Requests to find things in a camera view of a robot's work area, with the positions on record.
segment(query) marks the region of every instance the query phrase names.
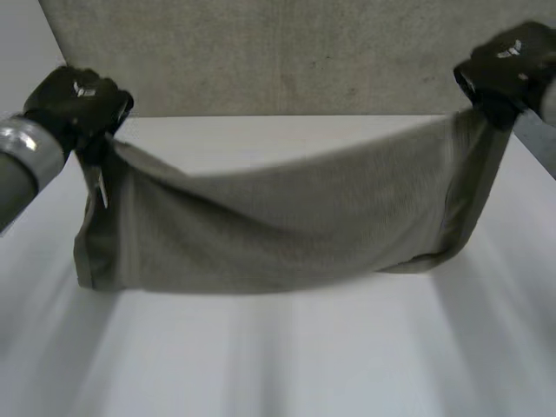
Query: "concrete wall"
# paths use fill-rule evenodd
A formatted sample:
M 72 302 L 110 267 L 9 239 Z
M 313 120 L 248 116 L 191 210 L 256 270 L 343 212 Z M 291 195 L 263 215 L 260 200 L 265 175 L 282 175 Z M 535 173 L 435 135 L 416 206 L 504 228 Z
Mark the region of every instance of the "concrete wall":
M 452 68 L 547 0 L 40 0 L 64 56 L 139 116 L 438 114 Z

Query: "gray towel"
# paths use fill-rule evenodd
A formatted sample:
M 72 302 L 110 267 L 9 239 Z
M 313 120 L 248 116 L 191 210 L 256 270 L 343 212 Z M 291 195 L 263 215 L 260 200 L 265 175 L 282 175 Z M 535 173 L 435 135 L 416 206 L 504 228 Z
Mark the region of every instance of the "gray towel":
M 109 206 L 91 188 L 76 237 L 79 283 L 260 293 L 431 268 L 467 243 L 509 136 L 468 110 L 325 156 L 212 176 L 112 141 L 102 165 Z

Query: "black glove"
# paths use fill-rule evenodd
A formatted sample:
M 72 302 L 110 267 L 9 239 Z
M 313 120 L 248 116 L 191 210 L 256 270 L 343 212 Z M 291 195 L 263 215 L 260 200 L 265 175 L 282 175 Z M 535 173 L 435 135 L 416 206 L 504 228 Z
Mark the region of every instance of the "black glove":
M 90 69 L 60 67 L 48 75 L 23 106 L 23 118 L 37 122 L 62 145 L 90 163 L 102 158 L 104 137 L 114 135 L 131 109 L 133 97 Z
M 556 30 L 523 23 L 475 48 L 453 73 L 473 106 L 499 129 L 510 129 L 526 109 L 542 117 L 542 98 L 556 75 Z

